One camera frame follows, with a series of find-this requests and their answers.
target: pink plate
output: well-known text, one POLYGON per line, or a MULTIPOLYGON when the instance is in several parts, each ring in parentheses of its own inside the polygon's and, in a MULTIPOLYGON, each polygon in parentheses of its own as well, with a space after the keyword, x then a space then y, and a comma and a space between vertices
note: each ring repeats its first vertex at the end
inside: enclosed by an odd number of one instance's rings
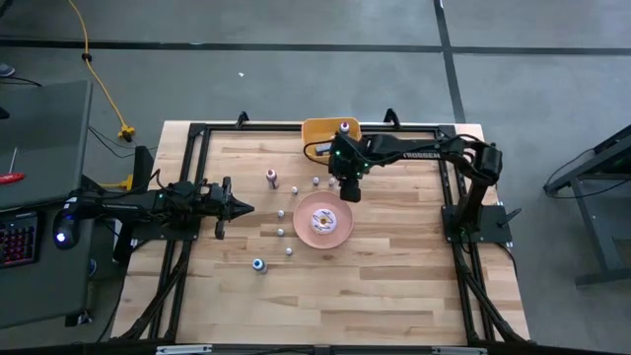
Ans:
POLYGON ((353 231, 353 212, 339 196, 327 191, 320 191, 303 198, 294 211, 294 229, 303 242, 316 249, 335 248, 351 235, 353 231), (313 214, 318 209, 333 212, 337 227, 329 234, 318 234, 311 226, 313 214))

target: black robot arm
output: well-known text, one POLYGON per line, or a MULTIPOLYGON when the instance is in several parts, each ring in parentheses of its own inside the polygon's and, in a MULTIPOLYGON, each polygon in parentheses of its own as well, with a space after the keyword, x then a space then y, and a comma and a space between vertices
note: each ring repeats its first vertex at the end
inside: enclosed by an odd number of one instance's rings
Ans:
POLYGON ((471 188, 457 207, 454 221, 468 232, 479 229, 482 198, 502 171, 502 152, 469 135, 442 140, 398 139, 389 134, 369 134, 357 141, 337 133, 330 146, 328 172, 340 181, 340 198, 359 202, 359 180, 373 166, 385 166, 401 159, 445 160, 467 178, 471 188))
POLYGON ((109 217, 123 225, 150 233, 138 233, 135 239, 180 240, 182 232, 203 217, 216 217, 215 237, 224 239, 224 222, 243 216, 254 208, 240 202, 232 194, 229 177, 223 183, 193 185, 188 181, 170 183, 143 193, 99 193, 76 190, 66 200, 58 215, 53 233, 70 235, 72 223, 82 219, 109 217))

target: butcher block tabletop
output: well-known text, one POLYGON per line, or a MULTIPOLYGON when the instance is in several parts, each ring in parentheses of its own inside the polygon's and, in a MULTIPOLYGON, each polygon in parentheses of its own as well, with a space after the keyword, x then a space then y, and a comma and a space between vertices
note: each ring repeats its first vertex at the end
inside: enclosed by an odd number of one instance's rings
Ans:
MULTIPOLYGON (((190 123, 165 122, 154 166, 161 169, 162 183, 179 179, 190 123)), ((456 132, 483 139, 477 124, 457 124, 456 132)), ((432 139, 424 133, 394 134, 432 139)), ((190 180, 199 149, 197 142, 190 180)), ((362 201, 349 203, 355 220, 350 238, 337 248, 315 249, 296 235, 294 208, 310 193, 339 193, 339 187, 329 187, 326 167, 308 161, 302 151, 300 132, 212 133, 204 176, 219 183, 231 177, 235 197, 255 211, 227 223, 223 241, 214 238, 214 218, 202 221, 188 266, 177 342, 466 344, 454 256, 443 236, 438 163, 399 161, 372 168, 360 182, 362 201), (278 174, 277 190, 268 187, 269 169, 278 174), (319 177, 318 186, 313 177, 319 177), (292 186, 298 195, 292 195, 292 186), (278 210, 285 211, 283 219, 278 210), (277 236, 279 228, 284 237, 277 236), (293 255, 287 256, 286 248, 293 255), (268 263, 266 274, 252 270, 255 258, 268 263)), ((490 188, 485 204, 495 202, 490 188)), ((112 336, 127 330, 155 295, 165 245, 151 241, 132 255, 112 336)), ((528 338, 511 260, 495 245, 479 245, 479 250, 489 298, 528 338)), ((479 306, 471 292, 469 297, 482 336, 479 306)), ((161 334, 170 310, 167 299, 161 334)))

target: small bottle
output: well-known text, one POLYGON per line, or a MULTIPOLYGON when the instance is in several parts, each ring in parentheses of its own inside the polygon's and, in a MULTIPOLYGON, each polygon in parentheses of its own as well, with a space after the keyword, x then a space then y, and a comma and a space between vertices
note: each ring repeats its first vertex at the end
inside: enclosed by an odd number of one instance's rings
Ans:
POLYGON ((340 134, 348 134, 348 132, 350 132, 351 130, 351 125, 348 124, 348 122, 342 122, 339 125, 339 133, 340 134))
POLYGON ((267 182, 269 182, 269 188, 278 188, 278 176, 276 175, 276 172, 274 172, 274 170, 268 170, 265 177, 267 178, 267 182))
POLYGON ((254 271, 260 273, 260 274, 265 274, 267 273, 267 263, 265 263, 265 261, 263 261, 262 259, 255 259, 252 262, 252 268, 254 269, 254 271))

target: computer mouse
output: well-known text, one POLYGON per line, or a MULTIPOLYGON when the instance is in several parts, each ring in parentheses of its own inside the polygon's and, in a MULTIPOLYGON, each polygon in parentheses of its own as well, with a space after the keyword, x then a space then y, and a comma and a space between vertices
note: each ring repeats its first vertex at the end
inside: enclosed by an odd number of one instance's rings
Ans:
POLYGON ((59 211, 52 222, 52 239, 59 249, 70 249, 79 243, 79 222, 59 211))

